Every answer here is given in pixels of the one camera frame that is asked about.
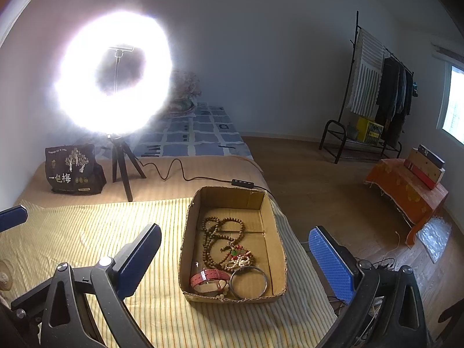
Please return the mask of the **folded floral blanket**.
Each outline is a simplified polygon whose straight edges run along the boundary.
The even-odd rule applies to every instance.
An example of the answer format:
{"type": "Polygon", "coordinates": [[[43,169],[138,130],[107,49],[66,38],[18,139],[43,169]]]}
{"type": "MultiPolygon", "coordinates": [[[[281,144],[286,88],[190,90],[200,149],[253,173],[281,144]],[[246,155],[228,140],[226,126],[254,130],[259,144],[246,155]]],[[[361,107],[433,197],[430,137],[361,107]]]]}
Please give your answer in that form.
{"type": "Polygon", "coordinates": [[[169,116],[190,114],[197,107],[199,96],[201,96],[201,88],[197,75],[179,69],[173,70],[164,114],[169,116]]]}

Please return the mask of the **black tripod stand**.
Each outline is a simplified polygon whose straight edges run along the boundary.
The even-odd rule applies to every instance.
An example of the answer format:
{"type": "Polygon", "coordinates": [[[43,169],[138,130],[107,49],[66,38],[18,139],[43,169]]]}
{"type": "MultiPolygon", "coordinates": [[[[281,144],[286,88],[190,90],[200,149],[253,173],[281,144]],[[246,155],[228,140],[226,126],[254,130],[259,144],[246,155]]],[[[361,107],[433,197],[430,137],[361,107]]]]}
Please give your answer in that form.
{"type": "Polygon", "coordinates": [[[133,201],[133,195],[131,191],[129,175],[127,172],[126,158],[128,158],[135,170],[138,172],[142,179],[146,179],[146,175],[142,170],[138,158],[131,151],[130,146],[127,144],[122,136],[108,135],[108,140],[112,143],[112,182],[117,181],[117,171],[120,173],[122,183],[124,185],[124,191],[126,193],[127,201],[133,201]]]}

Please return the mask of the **orange covered low table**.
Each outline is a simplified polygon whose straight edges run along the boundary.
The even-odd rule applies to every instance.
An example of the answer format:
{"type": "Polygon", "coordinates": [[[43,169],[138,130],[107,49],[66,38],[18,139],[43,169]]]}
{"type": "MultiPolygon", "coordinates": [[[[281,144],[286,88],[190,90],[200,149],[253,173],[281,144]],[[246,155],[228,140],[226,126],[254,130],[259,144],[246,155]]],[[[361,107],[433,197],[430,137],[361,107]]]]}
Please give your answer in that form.
{"type": "Polygon", "coordinates": [[[404,166],[404,161],[405,159],[379,160],[367,174],[364,183],[376,185],[402,212],[411,225],[406,245],[413,247],[416,233],[440,211],[448,191],[441,183],[430,189],[404,166]]]}

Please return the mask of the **cardboard box tray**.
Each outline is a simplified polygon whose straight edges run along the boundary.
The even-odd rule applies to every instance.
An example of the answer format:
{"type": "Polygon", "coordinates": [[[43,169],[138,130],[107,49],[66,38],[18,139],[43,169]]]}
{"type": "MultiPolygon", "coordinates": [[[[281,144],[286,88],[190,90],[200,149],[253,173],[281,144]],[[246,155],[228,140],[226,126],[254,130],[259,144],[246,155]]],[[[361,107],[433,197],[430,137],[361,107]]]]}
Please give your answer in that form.
{"type": "Polygon", "coordinates": [[[179,287],[190,302],[274,302],[287,292],[287,262],[283,241],[268,193],[245,188],[205,186],[194,195],[186,217],[179,257],[179,287]],[[232,275],[244,266],[257,266],[268,276],[266,295],[239,300],[230,292],[202,296],[190,278],[203,269],[232,275]]]}

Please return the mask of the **bubble wrap sheet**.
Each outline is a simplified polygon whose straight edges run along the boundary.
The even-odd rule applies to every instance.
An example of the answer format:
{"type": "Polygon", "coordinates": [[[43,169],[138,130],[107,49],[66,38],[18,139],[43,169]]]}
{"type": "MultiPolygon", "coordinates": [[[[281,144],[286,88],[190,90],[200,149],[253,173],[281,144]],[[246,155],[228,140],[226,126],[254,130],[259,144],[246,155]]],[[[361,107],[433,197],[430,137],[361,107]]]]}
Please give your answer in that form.
{"type": "Polygon", "coordinates": [[[451,232],[451,223],[445,221],[442,217],[433,216],[416,233],[433,264],[436,264],[444,254],[451,232]]]}

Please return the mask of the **blue patterned bedsheet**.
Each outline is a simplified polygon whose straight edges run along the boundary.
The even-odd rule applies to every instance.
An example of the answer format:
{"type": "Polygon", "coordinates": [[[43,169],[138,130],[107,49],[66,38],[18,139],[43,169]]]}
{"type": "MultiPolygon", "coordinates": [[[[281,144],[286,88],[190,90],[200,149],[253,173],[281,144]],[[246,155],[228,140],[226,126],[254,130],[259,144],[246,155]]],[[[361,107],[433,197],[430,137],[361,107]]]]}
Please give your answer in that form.
{"type": "Polygon", "coordinates": [[[249,147],[221,106],[199,104],[188,115],[157,119],[127,137],[138,157],[239,155],[251,158],[249,147]]]}

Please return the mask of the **red and tan box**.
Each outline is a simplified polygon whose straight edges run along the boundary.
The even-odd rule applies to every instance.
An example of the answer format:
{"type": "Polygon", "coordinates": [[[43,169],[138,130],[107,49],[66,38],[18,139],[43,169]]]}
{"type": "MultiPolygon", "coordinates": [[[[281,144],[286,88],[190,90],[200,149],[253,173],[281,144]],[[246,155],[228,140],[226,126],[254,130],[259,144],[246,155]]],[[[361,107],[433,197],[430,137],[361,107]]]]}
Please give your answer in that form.
{"type": "Polygon", "coordinates": [[[425,155],[424,151],[412,148],[403,165],[416,177],[418,177],[429,189],[434,189],[442,180],[445,169],[437,166],[432,161],[431,155],[425,155]]]}

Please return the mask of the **black clothes rack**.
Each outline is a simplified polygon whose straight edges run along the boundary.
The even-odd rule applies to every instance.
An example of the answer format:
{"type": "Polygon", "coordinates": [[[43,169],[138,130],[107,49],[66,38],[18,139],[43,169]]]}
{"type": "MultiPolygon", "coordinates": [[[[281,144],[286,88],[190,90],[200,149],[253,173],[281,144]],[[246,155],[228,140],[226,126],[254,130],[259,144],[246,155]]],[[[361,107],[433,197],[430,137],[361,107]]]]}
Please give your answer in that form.
{"type": "Polygon", "coordinates": [[[403,149],[401,142],[390,145],[382,138],[377,145],[359,142],[356,123],[360,116],[375,121],[385,60],[390,58],[400,66],[404,63],[359,24],[359,14],[356,14],[351,47],[348,79],[339,112],[336,118],[326,121],[318,150],[328,154],[333,164],[339,164],[343,159],[377,161],[398,158],[403,149]]]}

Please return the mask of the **dark metal bangle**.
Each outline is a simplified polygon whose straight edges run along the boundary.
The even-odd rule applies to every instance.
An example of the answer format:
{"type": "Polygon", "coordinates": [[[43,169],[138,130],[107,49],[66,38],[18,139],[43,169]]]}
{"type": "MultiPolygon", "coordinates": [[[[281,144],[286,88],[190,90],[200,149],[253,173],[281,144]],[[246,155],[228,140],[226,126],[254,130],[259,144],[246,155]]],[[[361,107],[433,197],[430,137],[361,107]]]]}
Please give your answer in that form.
{"type": "Polygon", "coordinates": [[[250,300],[266,295],[269,279],[257,266],[244,266],[232,273],[229,285],[234,298],[250,300]]]}

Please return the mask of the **window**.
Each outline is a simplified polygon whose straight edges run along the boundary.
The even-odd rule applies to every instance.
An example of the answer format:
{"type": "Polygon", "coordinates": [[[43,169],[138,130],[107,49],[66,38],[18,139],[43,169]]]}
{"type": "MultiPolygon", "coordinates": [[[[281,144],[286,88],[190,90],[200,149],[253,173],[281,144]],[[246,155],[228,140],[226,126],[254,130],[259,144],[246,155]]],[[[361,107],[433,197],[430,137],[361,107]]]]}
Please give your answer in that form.
{"type": "Polygon", "coordinates": [[[463,67],[446,62],[437,128],[463,144],[463,67]]]}

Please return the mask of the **red strap wristwatch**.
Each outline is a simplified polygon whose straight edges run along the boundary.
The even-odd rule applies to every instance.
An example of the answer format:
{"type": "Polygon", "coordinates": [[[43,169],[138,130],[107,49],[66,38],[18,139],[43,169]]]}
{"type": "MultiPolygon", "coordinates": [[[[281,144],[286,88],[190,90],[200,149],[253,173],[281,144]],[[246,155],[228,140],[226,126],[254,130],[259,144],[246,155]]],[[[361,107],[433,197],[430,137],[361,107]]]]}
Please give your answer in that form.
{"type": "Polygon", "coordinates": [[[190,278],[190,287],[202,296],[228,293],[231,274],[219,269],[203,269],[190,278]]]}

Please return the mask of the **black printed bag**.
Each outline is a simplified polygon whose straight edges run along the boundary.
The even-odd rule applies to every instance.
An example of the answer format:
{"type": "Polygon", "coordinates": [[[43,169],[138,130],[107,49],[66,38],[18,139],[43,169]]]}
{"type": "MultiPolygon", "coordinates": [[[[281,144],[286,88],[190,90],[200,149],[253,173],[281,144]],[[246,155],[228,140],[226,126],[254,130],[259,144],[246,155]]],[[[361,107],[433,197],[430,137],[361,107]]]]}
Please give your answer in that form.
{"type": "Polygon", "coordinates": [[[94,195],[106,185],[93,144],[48,147],[45,157],[46,179],[54,193],[94,195]]]}

